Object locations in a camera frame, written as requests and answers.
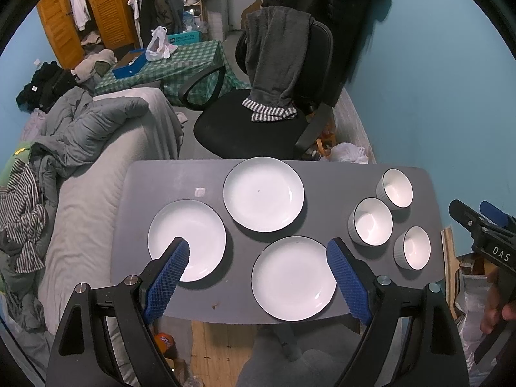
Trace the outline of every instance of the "human hand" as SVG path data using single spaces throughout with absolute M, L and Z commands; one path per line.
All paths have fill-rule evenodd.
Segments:
M 500 292 L 496 286 L 496 282 L 498 281 L 498 268 L 487 275 L 487 281 L 494 282 L 494 284 L 489 288 L 484 317 L 481 321 L 481 330 L 485 334 L 489 334 L 493 331 L 500 320 L 500 316 L 504 320 L 516 320 L 516 301 L 507 303 L 503 309 L 501 309 L 501 312 L 498 308 L 500 303 Z

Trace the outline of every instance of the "green pillow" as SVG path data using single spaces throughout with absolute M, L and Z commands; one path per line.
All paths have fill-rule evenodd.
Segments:
M 7 183 L 9 183 L 9 177 L 11 176 L 11 170 L 12 166 L 15 163 L 15 160 L 19 158 L 24 163 L 27 163 L 29 161 L 30 156 L 30 149 L 32 148 L 33 142 L 21 142 L 16 147 L 15 152 L 12 154 L 11 157 L 9 157 L 9 160 L 7 160 L 7 163 L 2 170 L 2 173 L 0 173 L 0 186 L 7 186 Z

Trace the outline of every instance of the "blue gripper pad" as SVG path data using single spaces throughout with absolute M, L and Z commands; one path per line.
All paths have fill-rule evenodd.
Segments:
M 177 283 L 188 265 L 190 259 L 190 247 L 183 240 L 176 248 L 172 256 L 163 266 L 162 271 L 154 280 L 146 293 L 146 307 L 144 320 L 151 324 L 155 319 L 161 317 L 167 308 Z
M 326 248 L 326 260 L 333 276 L 337 280 L 337 285 L 346 300 L 346 304 L 352 316 L 360 319 L 363 324 L 369 325 L 372 315 L 369 308 L 367 290 L 360 282 L 360 279 L 340 250 L 335 239 L 328 243 L 328 247 Z
M 509 217 L 507 214 L 487 201 L 481 203 L 481 214 L 500 227 L 505 228 L 509 225 Z

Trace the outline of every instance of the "striped cloth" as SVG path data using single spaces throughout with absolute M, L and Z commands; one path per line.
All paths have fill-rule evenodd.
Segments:
M 293 106 L 287 109 L 271 108 L 269 106 L 265 106 L 264 104 L 253 102 L 251 99 L 245 99 L 242 104 L 254 112 L 251 115 L 252 122 L 283 121 L 284 119 L 292 119 L 297 115 L 297 110 Z
M 7 187 L 0 187 L 0 232 L 5 231 L 9 242 L 21 246 L 20 252 L 11 256 L 15 272 L 31 273 L 45 267 L 35 245 L 45 228 L 46 218 L 34 173 L 28 164 L 17 158 Z

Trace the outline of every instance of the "blue box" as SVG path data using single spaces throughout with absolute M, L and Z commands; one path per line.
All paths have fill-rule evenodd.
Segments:
M 175 35 L 167 35 L 167 38 L 173 45 L 194 44 L 201 41 L 201 32 L 194 30 L 193 32 L 176 33 Z
M 135 49 L 129 51 L 124 58 L 114 66 L 113 74 L 116 79 L 132 77 L 139 73 L 146 63 L 145 49 Z

